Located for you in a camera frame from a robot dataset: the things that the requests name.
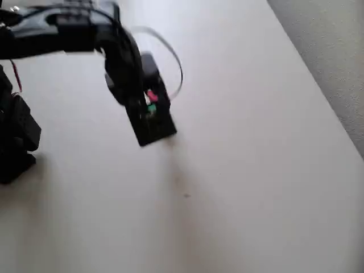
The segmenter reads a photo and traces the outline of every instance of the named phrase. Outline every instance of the red wire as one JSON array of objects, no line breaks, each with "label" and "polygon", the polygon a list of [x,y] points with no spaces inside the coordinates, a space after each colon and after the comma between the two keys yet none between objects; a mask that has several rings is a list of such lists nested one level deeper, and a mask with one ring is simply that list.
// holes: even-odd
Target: red wire
[{"label": "red wire", "polygon": [[18,86],[19,86],[19,92],[21,93],[21,92],[23,92],[23,87],[22,87],[22,82],[20,81],[18,69],[17,69],[15,63],[13,62],[13,60],[10,60],[10,62],[11,62],[11,65],[13,66],[15,78],[16,78],[16,81],[17,81]]}]

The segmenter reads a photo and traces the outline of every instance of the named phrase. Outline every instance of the black robotic arm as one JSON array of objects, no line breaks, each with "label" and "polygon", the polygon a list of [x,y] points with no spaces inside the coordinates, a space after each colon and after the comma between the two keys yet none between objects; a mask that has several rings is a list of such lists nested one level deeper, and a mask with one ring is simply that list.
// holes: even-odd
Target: black robotic arm
[{"label": "black robotic arm", "polygon": [[[0,10],[0,60],[57,51],[102,53],[109,90],[126,108],[138,142],[145,146],[175,134],[176,129],[169,113],[170,100],[152,56],[140,54],[135,40],[122,27],[119,17],[119,7],[114,2],[101,2],[96,7],[91,1],[83,0],[14,11]],[[40,128],[32,119],[29,107],[22,98],[9,97],[11,88],[3,72],[1,81],[7,87],[2,88],[0,84],[0,166],[2,162],[12,161],[8,160],[9,155],[19,157],[14,147],[17,151],[36,150],[40,139]],[[33,135],[30,137],[32,149],[24,145],[24,132],[19,133],[22,128],[14,132],[12,116],[17,115],[14,111],[24,110],[21,105],[29,109],[30,121],[23,127],[33,128],[33,132],[28,132]],[[0,183],[2,180],[9,181],[9,178],[2,179],[1,173],[0,169]]]}]

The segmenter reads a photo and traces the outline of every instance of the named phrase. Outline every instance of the wall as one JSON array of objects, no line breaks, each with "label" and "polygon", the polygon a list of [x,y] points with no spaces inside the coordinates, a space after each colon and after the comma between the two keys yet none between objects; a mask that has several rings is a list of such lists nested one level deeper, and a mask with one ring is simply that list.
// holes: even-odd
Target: wall
[{"label": "wall", "polygon": [[364,156],[363,2],[268,1]]}]

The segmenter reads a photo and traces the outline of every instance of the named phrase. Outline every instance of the tabletop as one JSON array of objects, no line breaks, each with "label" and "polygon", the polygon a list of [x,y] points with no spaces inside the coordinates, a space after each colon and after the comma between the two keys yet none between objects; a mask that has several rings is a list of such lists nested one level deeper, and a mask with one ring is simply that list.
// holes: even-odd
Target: tabletop
[{"label": "tabletop", "polygon": [[364,165],[267,2],[121,4],[181,58],[179,132],[140,148],[97,54],[17,61],[43,131],[0,188],[2,272],[356,272]]}]

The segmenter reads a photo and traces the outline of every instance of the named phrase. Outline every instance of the cable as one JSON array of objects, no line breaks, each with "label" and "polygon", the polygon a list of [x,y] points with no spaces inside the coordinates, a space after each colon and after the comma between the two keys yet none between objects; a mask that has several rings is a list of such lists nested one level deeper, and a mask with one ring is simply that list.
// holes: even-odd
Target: cable
[{"label": "cable", "polygon": [[178,66],[180,68],[180,72],[181,72],[181,81],[180,81],[180,85],[178,86],[177,90],[170,95],[171,100],[175,99],[178,96],[178,94],[180,93],[181,89],[182,89],[183,69],[182,69],[181,60],[178,57],[178,55],[177,55],[176,51],[174,50],[174,48],[169,44],[169,42],[167,42],[165,40],[165,38],[163,38],[161,36],[161,34],[156,32],[153,28],[145,27],[145,26],[137,26],[137,27],[131,28],[130,32],[131,33],[145,33],[145,34],[149,34],[149,35],[153,36],[154,38],[157,38],[157,40],[159,40],[169,50],[169,52],[173,55],[173,57],[176,59],[176,61],[178,63]]},{"label": "cable", "polygon": [[[33,12],[30,12],[28,14],[25,14],[21,17],[22,20],[25,20],[29,17],[32,17],[38,13],[42,13],[45,10],[51,10],[51,9],[79,9],[79,10],[87,10],[87,11],[93,11],[95,13],[101,14],[104,17],[108,18],[112,23],[114,23],[118,29],[121,31],[122,35],[124,36],[125,40],[128,41],[129,46],[130,46],[130,51],[133,55],[134,61],[137,60],[137,57],[134,56],[134,52],[132,50],[133,46],[131,44],[131,41],[125,31],[125,29],[122,27],[121,23],[116,20],[115,18],[113,18],[111,15],[109,15],[108,13],[105,13],[101,10],[97,10],[94,7],[86,7],[86,6],[73,6],[73,5],[62,5],[62,4],[58,4],[58,5],[51,5],[51,6],[45,6],[44,8],[39,8]],[[177,53],[175,52],[175,50],[173,49],[173,47],[169,44],[169,42],[167,42],[165,40],[165,38],[163,38],[161,36],[161,34],[159,34],[158,32],[156,32],[155,30],[153,30],[152,28],[149,27],[145,27],[145,26],[139,26],[139,27],[133,27],[132,32],[134,33],[146,33],[149,34],[155,38],[157,38],[157,40],[159,40],[169,51],[170,53],[174,56],[174,58],[176,59],[178,66],[180,68],[180,72],[181,72],[181,81],[180,81],[180,85],[178,86],[177,90],[170,96],[170,99],[173,100],[174,98],[176,98],[178,96],[178,94],[180,93],[181,89],[182,89],[182,85],[183,85],[183,69],[182,69],[182,63],[177,55]]]},{"label": "cable", "polygon": [[23,87],[22,87],[22,82],[20,81],[18,68],[16,67],[16,64],[14,63],[13,60],[10,60],[10,62],[11,62],[11,65],[13,66],[13,71],[14,71],[14,74],[15,74],[16,82],[18,83],[18,86],[19,86],[19,93],[21,93],[21,92],[23,92]]}]

